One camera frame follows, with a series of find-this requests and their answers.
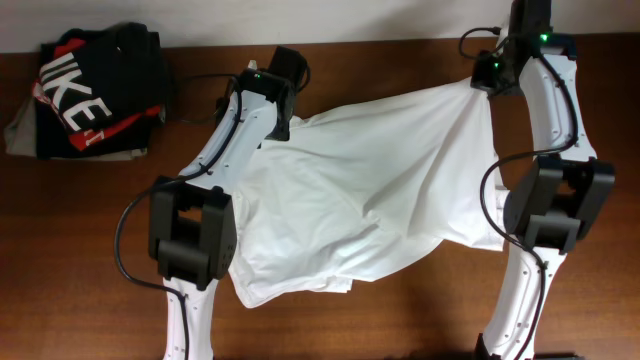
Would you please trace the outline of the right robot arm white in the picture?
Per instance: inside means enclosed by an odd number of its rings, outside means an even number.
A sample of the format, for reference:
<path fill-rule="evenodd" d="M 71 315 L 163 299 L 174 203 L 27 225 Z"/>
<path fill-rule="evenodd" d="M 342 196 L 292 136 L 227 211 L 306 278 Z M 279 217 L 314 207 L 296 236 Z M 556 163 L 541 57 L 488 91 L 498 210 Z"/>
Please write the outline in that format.
<path fill-rule="evenodd" d="M 548 1 L 516 0 L 495 49 L 475 55 L 473 88 L 490 96 L 521 94 L 534 148 L 492 164 L 528 159 L 531 167 L 507 195 L 503 222 L 491 227 L 508 243 L 497 306 L 478 336 L 482 360 L 534 359 L 534 339 L 551 284 L 567 254 L 585 238 L 615 183 L 612 164 L 598 160 L 583 125 L 576 90 L 577 51 L 551 25 Z"/>

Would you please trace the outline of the white t-shirt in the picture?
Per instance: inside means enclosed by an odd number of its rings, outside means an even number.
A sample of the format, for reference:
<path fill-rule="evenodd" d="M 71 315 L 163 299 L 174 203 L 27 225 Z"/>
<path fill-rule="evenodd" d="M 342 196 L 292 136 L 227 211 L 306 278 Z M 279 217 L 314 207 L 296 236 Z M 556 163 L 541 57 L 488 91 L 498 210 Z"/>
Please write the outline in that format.
<path fill-rule="evenodd" d="M 294 118 L 290 139 L 264 143 L 233 195 L 239 300 L 345 293 L 444 241 L 500 250 L 496 158 L 488 96 L 468 80 Z"/>

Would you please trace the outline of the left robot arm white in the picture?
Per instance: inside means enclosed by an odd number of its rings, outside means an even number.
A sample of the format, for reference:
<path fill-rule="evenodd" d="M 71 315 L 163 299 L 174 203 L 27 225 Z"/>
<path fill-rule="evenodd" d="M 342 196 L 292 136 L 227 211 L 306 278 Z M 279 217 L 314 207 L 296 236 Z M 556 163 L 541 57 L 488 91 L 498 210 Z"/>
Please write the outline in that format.
<path fill-rule="evenodd" d="M 277 47 L 266 68 L 231 78 L 216 129 L 175 179 L 159 177 L 150 197 L 149 255 L 167 293 L 165 358 L 211 359 L 218 282 L 237 232 L 232 193 L 266 140 L 286 141 L 296 97 L 310 68 L 296 50 Z"/>

